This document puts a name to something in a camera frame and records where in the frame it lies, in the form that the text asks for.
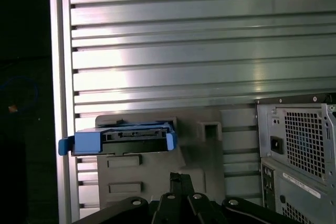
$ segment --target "metal mesh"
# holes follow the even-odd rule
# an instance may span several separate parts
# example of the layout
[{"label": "metal mesh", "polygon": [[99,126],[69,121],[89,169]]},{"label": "metal mesh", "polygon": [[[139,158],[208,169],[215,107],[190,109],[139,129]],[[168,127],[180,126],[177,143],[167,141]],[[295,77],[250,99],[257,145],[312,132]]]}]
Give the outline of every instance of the metal mesh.
[{"label": "metal mesh", "polygon": [[282,208],[282,214],[303,224],[313,224],[313,222],[311,222],[306,216],[288,203],[286,203],[286,207]]},{"label": "metal mesh", "polygon": [[322,120],[316,113],[286,112],[290,164],[322,178],[325,174]]}]

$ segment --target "aluminum wall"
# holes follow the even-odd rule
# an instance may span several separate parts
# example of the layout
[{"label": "aluminum wall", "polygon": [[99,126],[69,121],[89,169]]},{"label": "aluminum wall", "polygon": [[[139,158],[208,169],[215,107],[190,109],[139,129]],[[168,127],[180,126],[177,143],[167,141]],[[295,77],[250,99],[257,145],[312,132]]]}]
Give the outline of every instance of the aluminum wall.
[{"label": "aluminum wall", "polygon": [[[51,0],[56,138],[100,114],[331,91],[335,11],[335,0]],[[256,123],[241,125],[243,110],[223,112],[227,194],[258,202]],[[57,164],[60,222],[96,211],[95,159]],[[237,191],[246,175],[251,190]]]}]

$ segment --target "barcode label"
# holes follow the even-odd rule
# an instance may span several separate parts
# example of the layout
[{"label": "barcode label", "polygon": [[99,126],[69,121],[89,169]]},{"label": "barcode label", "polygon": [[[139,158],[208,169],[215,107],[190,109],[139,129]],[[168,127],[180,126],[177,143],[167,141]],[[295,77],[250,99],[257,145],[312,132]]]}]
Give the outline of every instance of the barcode label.
[{"label": "barcode label", "polygon": [[311,189],[309,186],[306,186],[304,183],[294,179],[293,177],[289,176],[288,174],[286,173],[283,173],[282,174],[283,177],[289,181],[291,181],[292,183],[296,184],[297,186],[301,187],[303,190],[306,190],[307,192],[309,192],[310,194],[313,194],[315,197],[317,198],[321,198],[321,194],[318,193],[317,191]]}]

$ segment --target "metal frame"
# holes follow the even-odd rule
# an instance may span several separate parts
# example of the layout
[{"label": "metal frame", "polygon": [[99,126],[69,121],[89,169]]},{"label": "metal frame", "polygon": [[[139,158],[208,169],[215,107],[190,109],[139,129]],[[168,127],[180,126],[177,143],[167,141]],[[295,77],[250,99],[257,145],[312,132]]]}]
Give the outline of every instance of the metal frame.
[{"label": "metal frame", "polygon": [[[104,1],[108,3],[107,13],[103,13],[105,7],[96,5]],[[120,1],[123,4],[117,17],[110,4],[116,6]],[[326,26],[335,17],[332,11],[336,10],[336,5],[332,0],[160,1],[50,0],[56,141],[73,134],[75,129],[93,127],[96,116],[101,114],[252,103],[256,98],[274,94],[328,92],[335,88],[336,75],[332,66],[336,61],[333,56],[336,45],[332,42],[336,26]],[[296,5],[301,1],[307,4]],[[315,1],[320,2],[317,9],[309,5]],[[228,4],[229,8],[219,10],[211,4],[219,2]],[[138,12],[143,9],[143,6],[138,9],[140,3],[150,7],[145,8],[142,15]],[[181,5],[181,10],[176,12],[176,7]],[[188,6],[199,12],[190,12],[192,8]],[[92,19],[87,10],[95,12]],[[324,18],[317,12],[324,13]],[[110,57],[113,52],[120,53],[118,59],[122,60],[114,61]],[[128,83],[116,82],[115,85],[109,82],[104,86],[101,82],[97,85],[101,78],[110,77],[126,78]],[[253,132],[247,134],[241,126],[254,126],[255,122],[241,125],[236,108],[232,106],[226,108],[226,112],[228,110],[232,110],[230,118],[234,119],[225,130],[237,132],[224,132],[224,135],[229,136],[230,141],[239,135],[245,137],[244,145],[234,149],[234,158],[243,158],[241,151],[251,142],[249,137],[255,131],[252,129]],[[225,156],[232,158],[231,154],[227,152]],[[94,205],[99,201],[97,198],[94,203],[81,201],[83,195],[96,197],[95,186],[98,185],[84,186],[84,190],[78,187],[78,180],[82,181],[78,179],[77,170],[83,168],[82,165],[94,167],[95,164],[94,158],[78,159],[77,164],[76,158],[57,155],[60,223],[71,223],[82,214],[99,209]],[[225,164],[231,175],[237,171],[246,174],[248,169],[245,167],[250,166]],[[94,180],[96,170],[92,173],[95,173],[91,174]],[[255,182],[251,188],[258,187],[258,193],[257,177],[239,178],[241,185]],[[235,195],[242,191],[243,187],[237,186],[238,177],[227,177],[226,180],[228,193]]]},{"label": "metal frame", "polygon": [[[69,0],[50,0],[56,143],[75,130],[69,3]],[[56,159],[59,223],[71,223],[79,219],[76,158],[56,155]]]}]

